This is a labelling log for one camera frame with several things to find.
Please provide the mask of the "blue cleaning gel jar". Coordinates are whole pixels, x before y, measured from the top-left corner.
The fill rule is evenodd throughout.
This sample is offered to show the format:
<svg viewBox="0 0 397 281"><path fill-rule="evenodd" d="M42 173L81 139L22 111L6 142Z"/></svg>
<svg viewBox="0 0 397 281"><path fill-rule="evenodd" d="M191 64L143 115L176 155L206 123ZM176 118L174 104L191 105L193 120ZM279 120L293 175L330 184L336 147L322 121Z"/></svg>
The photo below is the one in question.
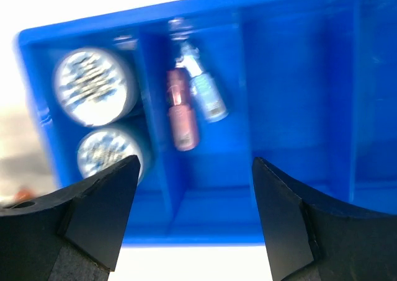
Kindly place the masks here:
<svg viewBox="0 0 397 281"><path fill-rule="evenodd" d="M138 157L138 180L141 181L153 163L147 135L140 129L109 125L92 131L81 140L77 165L82 177L87 178L130 155Z"/></svg>

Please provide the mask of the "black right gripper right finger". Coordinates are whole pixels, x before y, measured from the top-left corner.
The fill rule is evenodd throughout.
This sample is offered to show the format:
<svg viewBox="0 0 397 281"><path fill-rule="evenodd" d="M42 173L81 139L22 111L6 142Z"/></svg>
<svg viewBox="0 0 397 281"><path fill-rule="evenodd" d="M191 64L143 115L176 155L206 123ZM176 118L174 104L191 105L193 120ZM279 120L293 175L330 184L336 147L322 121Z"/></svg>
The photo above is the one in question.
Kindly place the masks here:
<svg viewBox="0 0 397 281"><path fill-rule="evenodd" d="M254 193L274 280L395 280L396 217L343 202L263 158Z"/></svg>

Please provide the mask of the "pink translucent case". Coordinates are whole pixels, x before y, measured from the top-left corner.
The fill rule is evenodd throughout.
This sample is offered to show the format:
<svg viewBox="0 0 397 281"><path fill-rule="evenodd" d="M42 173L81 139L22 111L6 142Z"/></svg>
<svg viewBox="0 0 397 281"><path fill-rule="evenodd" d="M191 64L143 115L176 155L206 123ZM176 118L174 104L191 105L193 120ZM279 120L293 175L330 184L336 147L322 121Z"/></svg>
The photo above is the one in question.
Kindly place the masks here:
<svg viewBox="0 0 397 281"><path fill-rule="evenodd" d="M168 114L175 147L179 151L194 149L198 145L199 134L189 85L181 68L167 72L167 93Z"/></svg>

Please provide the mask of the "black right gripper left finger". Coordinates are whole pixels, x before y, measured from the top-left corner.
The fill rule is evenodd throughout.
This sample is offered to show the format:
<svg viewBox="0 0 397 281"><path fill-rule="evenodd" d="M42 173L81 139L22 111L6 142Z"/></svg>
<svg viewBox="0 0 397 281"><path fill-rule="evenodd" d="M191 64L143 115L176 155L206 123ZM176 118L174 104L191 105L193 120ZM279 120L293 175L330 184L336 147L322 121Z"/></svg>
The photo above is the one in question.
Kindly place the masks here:
<svg viewBox="0 0 397 281"><path fill-rule="evenodd" d="M2 280L107 280L138 183L128 156L68 187L1 209Z"/></svg>

